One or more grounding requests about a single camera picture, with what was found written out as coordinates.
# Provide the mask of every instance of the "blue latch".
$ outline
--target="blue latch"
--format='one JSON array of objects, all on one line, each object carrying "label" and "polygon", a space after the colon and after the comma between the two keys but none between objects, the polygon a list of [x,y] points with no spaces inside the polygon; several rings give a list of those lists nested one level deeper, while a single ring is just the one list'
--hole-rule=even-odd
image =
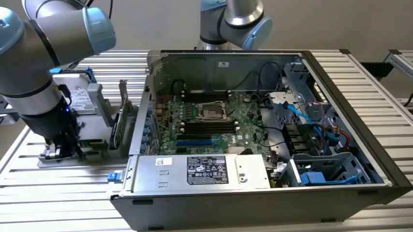
[{"label": "blue latch", "polygon": [[300,181],[305,186],[352,185],[356,184],[356,176],[351,176],[344,180],[325,181],[320,172],[305,172],[300,174]]},{"label": "blue latch", "polygon": [[108,174],[108,182],[120,182],[120,181],[121,181],[121,173]]},{"label": "blue latch", "polygon": [[90,67],[85,67],[84,72],[88,74],[89,79],[90,79],[90,83],[97,83],[96,78],[94,78],[94,74],[93,71],[90,69]]},{"label": "blue latch", "polygon": [[61,68],[53,68],[49,70],[49,73],[53,75],[53,74],[58,74],[62,72],[62,69]]}]

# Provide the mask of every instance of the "gray wall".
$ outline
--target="gray wall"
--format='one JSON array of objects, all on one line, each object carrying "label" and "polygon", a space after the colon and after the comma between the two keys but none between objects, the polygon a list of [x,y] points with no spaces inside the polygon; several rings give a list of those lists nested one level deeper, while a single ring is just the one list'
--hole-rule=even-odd
[{"label": "gray wall", "polygon": [[[0,0],[0,6],[25,18],[19,2]],[[347,48],[362,61],[380,61],[387,49],[413,49],[413,0],[263,0],[263,5],[273,18],[265,49]],[[108,12],[109,1],[96,0],[94,6]],[[199,0],[114,0],[112,23],[116,49],[190,49],[199,38]],[[400,75],[383,85],[396,97],[413,89]],[[14,136],[18,129],[0,134]]]}]

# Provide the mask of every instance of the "aluminum profile table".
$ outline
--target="aluminum profile table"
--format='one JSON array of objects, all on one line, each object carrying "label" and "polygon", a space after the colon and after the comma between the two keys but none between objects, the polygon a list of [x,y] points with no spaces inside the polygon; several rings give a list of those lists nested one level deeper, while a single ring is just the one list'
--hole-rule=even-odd
[{"label": "aluminum profile table", "polygon": [[[146,51],[109,51],[85,59],[104,96],[120,100],[117,82],[128,79],[129,99],[138,104],[146,76]],[[338,50],[312,51],[324,71],[358,115],[413,182],[413,127],[396,100],[368,75],[351,55]],[[0,231],[130,231],[106,200],[106,174],[125,165],[37,168],[42,138],[25,127],[0,161]],[[342,223],[319,223],[247,228],[193,230],[203,232],[410,232],[413,192],[388,205],[372,205]]]},{"label": "aluminum profile table", "polygon": [[413,50],[388,50],[384,61],[413,79]]}]

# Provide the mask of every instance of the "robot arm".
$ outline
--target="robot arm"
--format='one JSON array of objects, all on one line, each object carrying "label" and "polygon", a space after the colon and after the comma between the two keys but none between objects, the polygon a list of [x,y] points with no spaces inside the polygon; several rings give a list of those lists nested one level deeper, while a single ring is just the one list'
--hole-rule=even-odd
[{"label": "robot arm", "polygon": [[196,49],[225,50],[228,43],[244,50],[257,49],[271,28],[272,20],[263,15],[260,0],[201,0]]},{"label": "robot arm", "polygon": [[68,11],[80,10],[85,0],[21,0],[29,19],[42,18]]},{"label": "robot arm", "polygon": [[77,1],[22,1],[30,18],[0,7],[0,94],[56,156],[70,156],[77,146],[76,116],[49,69],[96,55],[114,46],[109,19],[98,8]]}]

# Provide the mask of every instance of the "power supply label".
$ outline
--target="power supply label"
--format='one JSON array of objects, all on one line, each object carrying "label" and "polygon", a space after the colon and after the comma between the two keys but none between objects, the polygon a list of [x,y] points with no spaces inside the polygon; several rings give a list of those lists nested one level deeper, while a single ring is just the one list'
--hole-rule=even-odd
[{"label": "power supply label", "polygon": [[189,185],[227,184],[225,157],[186,157],[186,183]]},{"label": "power supply label", "polygon": [[72,104],[70,108],[73,110],[92,110],[93,104],[89,98],[89,94],[84,89],[70,90]]}]

